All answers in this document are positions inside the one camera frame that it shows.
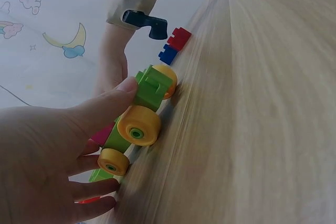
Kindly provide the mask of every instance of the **wooden floor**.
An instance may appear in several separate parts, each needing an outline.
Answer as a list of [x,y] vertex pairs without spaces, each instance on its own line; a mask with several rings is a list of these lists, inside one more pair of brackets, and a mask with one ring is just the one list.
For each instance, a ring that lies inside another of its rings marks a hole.
[[336,0],[207,0],[188,29],[99,223],[336,223]]

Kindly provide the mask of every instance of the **plastic wheel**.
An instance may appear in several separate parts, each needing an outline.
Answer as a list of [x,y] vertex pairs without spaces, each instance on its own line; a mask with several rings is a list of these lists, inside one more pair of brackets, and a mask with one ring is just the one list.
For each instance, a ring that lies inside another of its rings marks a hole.
[[127,172],[130,161],[121,152],[106,148],[99,155],[98,165],[110,174],[122,176]]
[[117,127],[119,134],[130,143],[148,146],[158,139],[161,119],[154,111],[134,105],[120,116]]
[[163,97],[164,100],[170,98],[174,94],[177,85],[177,76],[175,72],[166,65],[155,65],[153,68],[173,80],[173,84],[169,87],[168,91],[166,94],[164,94]]

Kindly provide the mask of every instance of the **blue toy block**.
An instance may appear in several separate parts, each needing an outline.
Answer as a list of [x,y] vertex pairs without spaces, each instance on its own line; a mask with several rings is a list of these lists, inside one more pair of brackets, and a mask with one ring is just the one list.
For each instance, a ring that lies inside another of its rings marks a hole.
[[170,47],[167,44],[164,45],[163,49],[164,49],[164,52],[159,53],[159,58],[162,62],[170,66],[175,56],[177,55],[178,51]]

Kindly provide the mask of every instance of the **finger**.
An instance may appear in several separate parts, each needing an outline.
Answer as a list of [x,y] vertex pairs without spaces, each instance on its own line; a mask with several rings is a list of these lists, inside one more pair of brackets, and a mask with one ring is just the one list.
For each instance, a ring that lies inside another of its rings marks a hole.
[[115,178],[91,183],[70,182],[70,190],[74,201],[91,199],[116,191],[119,183]]
[[78,127],[78,134],[92,136],[110,125],[131,105],[137,89],[136,79],[129,77],[114,90],[67,109],[67,116]]
[[98,169],[98,157],[99,155],[79,156],[75,163],[67,168],[68,176],[73,176],[88,170]]
[[116,204],[112,196],[106,196],[87,204],[75,204],[75,223],[90,220],[111,210]]
[[97,152],[98,150],[99,150],[99,145],[92,139],[89,139],[88,142],[86,143],[84,150],[82,151],[80,155],[83,156],[83,155],[92,154],[92,153]]

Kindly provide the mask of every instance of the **pink toy block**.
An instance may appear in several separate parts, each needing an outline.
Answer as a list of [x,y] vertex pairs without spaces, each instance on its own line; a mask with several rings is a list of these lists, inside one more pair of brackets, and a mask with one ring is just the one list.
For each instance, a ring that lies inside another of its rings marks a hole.
[[109,137],[115,123],[103,128],[101,131],[97,132],[94,136],[91,137],[97,144],[104,146],[107,138]]

